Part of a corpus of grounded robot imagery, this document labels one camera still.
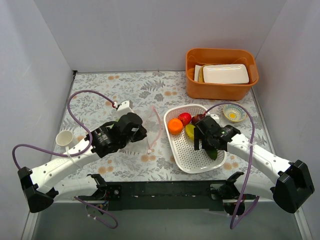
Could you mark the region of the dark green avocado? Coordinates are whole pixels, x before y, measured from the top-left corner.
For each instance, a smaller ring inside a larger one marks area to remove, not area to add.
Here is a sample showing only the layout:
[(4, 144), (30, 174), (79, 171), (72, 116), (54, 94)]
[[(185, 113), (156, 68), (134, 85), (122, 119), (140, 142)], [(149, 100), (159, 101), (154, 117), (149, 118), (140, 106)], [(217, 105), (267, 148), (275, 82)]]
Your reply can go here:
[(205, 152), (208, 155), (208, 157), (213, 161), (215, 161), (218, 157), (218, 150), (216, 150), (216, 149), (215, 150), (206, 150)]

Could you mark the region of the dark purple fruit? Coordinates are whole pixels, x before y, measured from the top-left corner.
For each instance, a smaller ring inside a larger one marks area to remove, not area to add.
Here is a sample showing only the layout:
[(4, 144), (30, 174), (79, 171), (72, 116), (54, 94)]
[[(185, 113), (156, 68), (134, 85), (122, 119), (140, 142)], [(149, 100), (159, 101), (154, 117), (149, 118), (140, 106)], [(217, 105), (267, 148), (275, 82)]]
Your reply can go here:
[(204, 117), (205, 117), (204, 114), (197, 114), (197, 115), (195, 115), (195, 116), (193, 116), (193, 117), (191, 118), (191, 123), (192, 123), (193, 125), (195, 125), (195, 124), (198, 123), (200, 120), (202, 120)]

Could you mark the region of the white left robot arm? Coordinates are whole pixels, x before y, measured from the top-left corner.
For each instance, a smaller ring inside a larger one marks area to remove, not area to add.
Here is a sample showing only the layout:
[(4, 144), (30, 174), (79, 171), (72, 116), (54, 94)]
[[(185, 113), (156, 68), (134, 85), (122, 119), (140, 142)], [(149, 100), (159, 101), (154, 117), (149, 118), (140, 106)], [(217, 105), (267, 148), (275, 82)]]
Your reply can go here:
[(19, 169), (17, 173), (30, 212), (41, 212), (61, 199), (105, 198), (110, 194), (110, 189), (100, 174), (89, 174), (73, 180), (65, 180), (65, 177), (146, 137), (147, 130), (143, 127), (141, 117), (129, 112), (118, 121), (106, 122), (93, 130), (68, 150), (64, 157), (55, 158), (32, 169)]

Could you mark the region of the clear zip top bag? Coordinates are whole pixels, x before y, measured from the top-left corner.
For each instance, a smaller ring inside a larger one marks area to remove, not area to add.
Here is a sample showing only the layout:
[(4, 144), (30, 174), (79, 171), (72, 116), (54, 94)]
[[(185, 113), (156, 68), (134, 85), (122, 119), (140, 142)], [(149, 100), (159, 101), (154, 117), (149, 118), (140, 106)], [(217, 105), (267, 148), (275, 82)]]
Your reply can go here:
[(137, 113), (142, 118), (142, 126), (146, 129), (147, 136), (141, 141), (129, 143), (121, 152), (129, 155), (149, 155), (161, 136), (162, 121), (153, 105), (147, 107), (144, 112), (138, 111)]

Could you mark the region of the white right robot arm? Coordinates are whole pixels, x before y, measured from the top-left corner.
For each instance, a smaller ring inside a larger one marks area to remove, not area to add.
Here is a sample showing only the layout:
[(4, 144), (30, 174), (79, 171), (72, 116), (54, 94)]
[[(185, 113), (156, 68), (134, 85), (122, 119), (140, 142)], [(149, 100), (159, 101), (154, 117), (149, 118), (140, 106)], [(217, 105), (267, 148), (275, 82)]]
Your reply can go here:
[(194, 120), (193, 124), (195, 150), (231, 153), (268, 177), (266, 182), (248, 181), (245, 188), (241, 182), (233, 181), (226, 186), (230, 198), (237, 199), (245, 192), (274, 200), (281, 209), (293, 214), (314, 193), (308, 166), (301, 160), (292, 162), (253, 145), (240, 130), (231, 125), (221, 127), (209, 115)]

